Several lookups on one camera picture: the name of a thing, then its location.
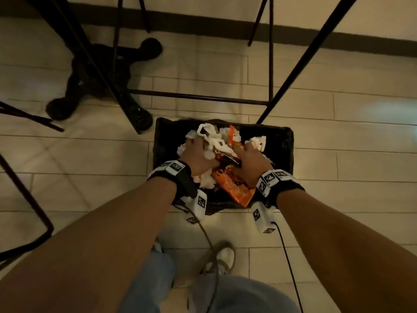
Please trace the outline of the black left wrist band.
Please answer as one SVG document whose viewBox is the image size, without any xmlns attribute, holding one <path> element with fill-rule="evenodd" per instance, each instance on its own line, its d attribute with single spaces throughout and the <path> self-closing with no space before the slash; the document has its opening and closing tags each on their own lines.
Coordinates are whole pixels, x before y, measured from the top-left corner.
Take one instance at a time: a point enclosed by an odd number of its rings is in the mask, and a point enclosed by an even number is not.
<svg viewBox="0 0 417 313">
<path fill-rule="evenodd" d="M 198 189 L 191 176 L 190 166 L 183 161 L 171 160 L 162 163 L 149 174 L 147 180 L 155 177 L 165 178 L 176 184 L 173 204 L 183 197 L 195 199 L 198 195 Z"/>
</svg>

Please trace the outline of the white paper tissues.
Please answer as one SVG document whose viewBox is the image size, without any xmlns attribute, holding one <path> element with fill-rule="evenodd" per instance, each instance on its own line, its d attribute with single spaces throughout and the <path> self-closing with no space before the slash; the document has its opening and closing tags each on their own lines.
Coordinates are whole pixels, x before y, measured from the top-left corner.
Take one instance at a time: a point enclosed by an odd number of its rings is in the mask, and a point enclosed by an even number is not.
<svg viewBox="0 0 417 313">
<path fill-rule="evenodd" d="M 204 155 L 207 159 L 214 159 L 216 152 L 221 152 L 226 155 L 236 157 L 232 146 L 235 144 L 242 144 L 240 132 L 232 125 L 218 129 L 217 126 L 209 123 L 200 124 L 197 130 L 191 130 L 186 134 L 186 139 L 195 139 L 201 137 L 204 139 L 203 148 Z M 252 142 L 253 146 L 260 152 L 263 152 L 266 147 L 266 136 L 252 137 L 245 141 L 247 144 Z M 180 156 L 185 150 L 185 143 L 178 147 L 177 154 Z M 206 171 L 200 176 L 194 177 L 194 182 L 199 184 L 201 189 L 213 189 L 215 187 L 215 179 L 211 176 L 212 170 Z"/>
</svg>

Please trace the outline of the black waste bin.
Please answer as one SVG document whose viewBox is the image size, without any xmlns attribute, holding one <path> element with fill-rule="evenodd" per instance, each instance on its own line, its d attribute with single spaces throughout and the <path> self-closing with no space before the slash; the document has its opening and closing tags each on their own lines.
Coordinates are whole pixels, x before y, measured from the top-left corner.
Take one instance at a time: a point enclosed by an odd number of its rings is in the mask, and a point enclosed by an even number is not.
<svg viewBox="0 0 417 313">
<path fill-rule="evenodd" d="M 153 166 L 156 168 L 165 161 L 177 159 L 178 147 L 185 143 L 186 134 L 197 130 L 205 121 L 185 118 L 169 120 L 159 117 L 155 121 Z M 261 124 L 232 123 L 240 132 L 245 142 L 252 137 L 266 136 L 264 154 L 268 157 L 274 168 L 283 169 L 293 174 L 294 169 L 294 133 L 288 127 L 276 127 Z M 206 215 L 213 215 L 222 210 L 243 210 L 223 189 L 206 189 L 208 196 Z"/>
</svg>

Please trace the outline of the black table pedestal base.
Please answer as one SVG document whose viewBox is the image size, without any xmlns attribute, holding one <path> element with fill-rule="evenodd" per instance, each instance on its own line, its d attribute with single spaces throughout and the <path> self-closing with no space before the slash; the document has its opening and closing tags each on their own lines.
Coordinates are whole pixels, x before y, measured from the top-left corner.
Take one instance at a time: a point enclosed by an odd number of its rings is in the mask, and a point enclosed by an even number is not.
<svg viewBox="0 0 417 313">
<path fill-rule="evenodd" d="M 147 38 L 138 48 L 119 46 L 118 22 L 112 47 L 92 44 L 67 0 L 25 1 L 60 36 L 73 54 L 65 96 L 47 104 L 45 111 L 48 116 L 55 121 L 64 121 L 74 114 L 86 97 L 112 98 L 138 134 L 151 128 L 154 122 L 152 115 L 128 92 L 128 83 L 131 65 L 159 57 L 163 52 L 161 43 L 155 38 Z"/>
</svg>

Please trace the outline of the black slanted metal leg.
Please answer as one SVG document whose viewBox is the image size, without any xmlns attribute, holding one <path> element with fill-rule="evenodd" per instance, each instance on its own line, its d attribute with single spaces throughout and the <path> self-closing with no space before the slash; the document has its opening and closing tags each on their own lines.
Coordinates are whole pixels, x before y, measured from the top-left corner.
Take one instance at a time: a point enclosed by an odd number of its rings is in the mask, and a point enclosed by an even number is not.
<svg viewBox="0 0 417 313">
<path fill-rule="evenodd" d="M 334 31 L 337 25 L 341 22 L 341 20 L 345 17 L 347 12 L 352 8 L 357 0 L 340 0 L 337 4 L 334 11 L 331 13 L 329 18 L 324 23 L 321 30 L 317 33 L 309 47 L 306 49 L 300 60 L 295 65 L 294 69 L 290 72 L 289 76 L 285 79 L 284 83 L 278 90 L 278 92 L 274 95 L 273 98 L 270 98 L 268 104 L 266 105 L 266 109 L 259 117 L 257 124 L 262 124 L 263 121 L 268 117 L 271 111 L 275 108 L 275 106 L 279 103 L 279 101 L 283 98 L 285 93 L 288 89 L 292 86 L 298 76 L 302 73 L 304 68 L 309 64 L 311 59 L 315 56 L 319 48 L 323 45 L 324 41 L 327 39 L 328 36 Z"/>
</svg>

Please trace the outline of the black metal chair frame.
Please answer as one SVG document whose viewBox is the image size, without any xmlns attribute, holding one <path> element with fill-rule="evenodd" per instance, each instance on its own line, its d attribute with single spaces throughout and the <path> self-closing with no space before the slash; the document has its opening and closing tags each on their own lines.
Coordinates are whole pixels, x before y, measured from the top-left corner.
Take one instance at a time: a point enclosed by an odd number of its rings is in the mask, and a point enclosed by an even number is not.
<svg viewBox="0 0 417 313">
<path fill-rule="evenodd" d="M 10 115 L 15 117 L 21 117 L 28 120 L 31 120 L 35 123 L 48 127 L 58 132 L 64 132 L 64 129 L 61 127 L 56 126 L 53 124 L 53 120 L 50 118 L 45 118 L 42 116 L 31 115 L 23 110 L 19 110 L 11 105 L 8 105 L 2 101 L 0 101 L 0 114 Z M 46 227 L 46 231 L 36 238 L 33 242 L 27 243 L 20 247 L 16 247 L 4 252 L 0 252 L 0 272 L 7 268 L 9 265 L 14 263 L 24 254 L 33 251 L 34 249 L 41 246 L 47 240 L 50 239 L 52 236 L 55 228 L 53 223 L 50 221 L 49 217 L 46 215 L 45 211 L 39 206 L 36 199 L 30 193 L 30 191 L 25 187 L 21 179 L 18 175 L 13 171 L 9 163 L 6 159 L 0 154 L 0 167 L 4 170 L 4 173 L 9 177 L 9 179 L 13 182 L 14 186 L 17 188 L 19 193 L 23 196 L 23 198 L 27 201 L 30 208 L 34 211 L 34 213 L 38 216 L 40 221 Z"/>
</svg>

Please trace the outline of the black metal stool frame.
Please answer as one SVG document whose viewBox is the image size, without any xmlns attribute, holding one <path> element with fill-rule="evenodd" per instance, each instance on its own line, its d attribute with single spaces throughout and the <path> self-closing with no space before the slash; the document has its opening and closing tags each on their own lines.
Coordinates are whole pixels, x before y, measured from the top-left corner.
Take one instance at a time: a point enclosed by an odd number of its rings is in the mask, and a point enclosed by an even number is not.
<svg viewBox="0 0 417 313">
<path fill-rule="evenodd" d="M 117 53 L 117 46 L 119 43 L 120 29 L 122 23 L 122 10 L 123 10 L 123 1 L 117 0 L 117 12 L 116 12 L 116 26 L 113 34 L 113 48 L 114 54 Z M 138 0 L 140 4 L 140 11 L 143 18 L 143 24 L 147 33 L 151 32 L 151 24 L 149 16 L 145 7 L 144 0 Z M 274 0 L 262 0 L 256 20 L 253 24 L 252 31 L 247 43 L 248 47 L 251 47 L 254 41 L 254 37 L 260 25 L 260 20 L 262 18 L 263 12 L 266 5 L 269 5 L 269 16 L 268 16 L 268 99 L 273 98 L 274 94 Z M 146 95 L 152 97 L 163 97 L 163 98 L 175 98 L 175 99 L 187 99 L 187 100 L 202 100 L 208 102 L 222 102 L 222 103 L 239 103 L 239 104 L 248 104 L 248 105 L 267 105 L 268 101 L 262 100 L 249 100 L 249 99 L 239 99 L 239 98 L 222 98 L 216 96 L 207 96 L 207 95 L 196 95 L 196 94 L 184 94 L 184 93 L 170 93 L 170 92 L 160 92 L 153 90 L 133 90 L 130 89 L 130 93 L 137 95 Z"/>
</svg>

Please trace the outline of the person's blue jeans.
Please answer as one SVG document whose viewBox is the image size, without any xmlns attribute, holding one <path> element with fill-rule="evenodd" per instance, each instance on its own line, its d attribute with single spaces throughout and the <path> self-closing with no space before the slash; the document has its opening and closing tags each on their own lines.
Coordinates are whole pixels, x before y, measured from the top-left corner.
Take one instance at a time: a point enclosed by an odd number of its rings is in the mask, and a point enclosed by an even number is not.
<svg viewBox="0 0 417 313">
<path fill-rule="evenodd" d="M 174 277 L 172 257 L 152 250 L 117 313 L 160 313 Z M 189 291 L 190 313 L 206 313 L 214 285 L 214 273 L 196 278 Z M 300 309 L 286 294 L 270 285 L 241 276 L 220 275 L 210 313 L 300 313 Z"/>
</svg>

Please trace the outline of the black wrist band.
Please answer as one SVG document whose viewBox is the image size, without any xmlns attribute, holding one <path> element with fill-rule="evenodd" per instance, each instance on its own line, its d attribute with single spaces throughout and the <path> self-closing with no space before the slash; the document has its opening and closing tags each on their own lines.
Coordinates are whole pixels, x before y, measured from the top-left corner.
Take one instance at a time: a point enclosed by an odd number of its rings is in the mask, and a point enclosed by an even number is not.
<svg viewBox="0 0 417 313">
<path fill-rule="evenodd" d="M 263 173 L 258 179 L 256 189 L 260 193 L 258 200 L 267 209 L 278 209 L 276 200 L 280 193 L 294 189 L 305 191 L 293 175 L 282 169 L 268 170 Z"/>
<path fill-rule="evenodd" d="M 183 197 L 195 199 L 198 195 L 198 189 L 191 176 L 190 166 L 183 161 L 171 160 L 162 163 L 149 174 L 147 180 L 155 177 L 165 178 L 176 184 L 173 204 Z"/>
</svg>

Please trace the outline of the person's right hand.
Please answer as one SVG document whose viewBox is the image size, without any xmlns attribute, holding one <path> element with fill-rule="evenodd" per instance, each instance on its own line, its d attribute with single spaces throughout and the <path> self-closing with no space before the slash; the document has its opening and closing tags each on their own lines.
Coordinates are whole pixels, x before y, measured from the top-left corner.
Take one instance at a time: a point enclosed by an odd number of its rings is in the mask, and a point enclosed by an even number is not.
<svg viewBox="0 0 417 313">
<path fill-rule="evenodd" d="M 241 160 L 241 167 L 234 166 L 231 171 L 235 176 L 243 179 L 249 188 L 255 188 L 261 175 L 274 169 L 261 152 L 237 156 Z"/>
</svg>

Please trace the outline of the orange snack packet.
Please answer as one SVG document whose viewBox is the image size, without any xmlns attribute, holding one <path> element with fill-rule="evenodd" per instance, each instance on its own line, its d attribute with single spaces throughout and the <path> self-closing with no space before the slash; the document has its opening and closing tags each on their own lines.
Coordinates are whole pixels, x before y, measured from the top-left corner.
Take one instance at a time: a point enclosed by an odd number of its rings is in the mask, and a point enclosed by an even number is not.
<svg viewBox="0 0 417 313">
<path fill-rule="evenodd" d="M 236 128 L 230 125 L 228 128 L 221 128 L 220 133 L 226 139 L 221 140 L 221 146 L 228 146 L 232 148 L 234 145 L 241 146 L 241 138 Z M 234 167 L 241 168 L 241 160 L 231 153 L 213 148 L 215 159 L 220 165 L 214 169 L 211 176 L 239 206 L 239 208 L 247 208 L 255 193 L 254 188 L 249 188 L 246 182 L 236 174 L 234 174 Z"/>
</svg>

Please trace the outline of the person's white shoe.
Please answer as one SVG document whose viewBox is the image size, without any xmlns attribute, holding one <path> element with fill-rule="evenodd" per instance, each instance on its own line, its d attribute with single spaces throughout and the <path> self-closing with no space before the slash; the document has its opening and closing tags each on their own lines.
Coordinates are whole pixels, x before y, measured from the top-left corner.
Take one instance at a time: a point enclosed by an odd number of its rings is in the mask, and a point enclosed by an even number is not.
<svg viewBox="0 0 417 313">
<path fill-rule="evenodd" d="M 200 274 L 218 273 L 221 275 L 230 275 L 233 271 L 236 261 L 236 250 L 232 243 L 221 241 L 214 245 L 205 258 L 202 260 Z"/>
</svg>

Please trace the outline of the person's left forearm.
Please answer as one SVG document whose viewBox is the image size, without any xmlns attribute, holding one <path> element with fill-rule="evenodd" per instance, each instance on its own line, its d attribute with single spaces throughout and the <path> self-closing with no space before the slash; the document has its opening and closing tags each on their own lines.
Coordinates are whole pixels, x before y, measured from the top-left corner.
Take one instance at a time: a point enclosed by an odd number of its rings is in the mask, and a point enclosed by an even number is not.
<svg viewBox="0 0 417 313">
<path fill-rule="evenodd" d="M 0 313 L 116 313 L 176 190 L 155 177 L 66 226 L 0 280 Z"/>
</svg>

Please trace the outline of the black right wrist band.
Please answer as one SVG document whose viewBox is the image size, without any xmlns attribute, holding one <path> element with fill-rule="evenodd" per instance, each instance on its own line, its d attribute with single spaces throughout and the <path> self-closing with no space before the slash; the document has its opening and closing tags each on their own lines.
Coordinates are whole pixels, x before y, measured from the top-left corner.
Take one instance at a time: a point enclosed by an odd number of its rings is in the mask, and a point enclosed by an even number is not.
<svg viewBox="0 0 417 313">
<path fill-rule="evenodd" d="M 258 200 L 267 209 L 278 209 L 276 200 L 280 193 L 294 189 L 305 191 L 293 175 L 282 169 L 268 170 L 263 173 L 258 179 L 256 189 L 260 193 Z"/>
</svg>

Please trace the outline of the person's right forearm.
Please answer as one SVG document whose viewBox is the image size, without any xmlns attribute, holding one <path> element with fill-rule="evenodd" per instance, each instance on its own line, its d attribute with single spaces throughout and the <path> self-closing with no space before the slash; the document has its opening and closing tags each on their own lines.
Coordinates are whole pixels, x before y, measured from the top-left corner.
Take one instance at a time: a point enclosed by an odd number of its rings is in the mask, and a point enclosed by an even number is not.
<svg viewBox="0 0 417 313">
<path fill-rule="evenodd" d="M 417 313 L 417 256 L 305 191 L 277 206 L 341 313 Z"/>
</svg>

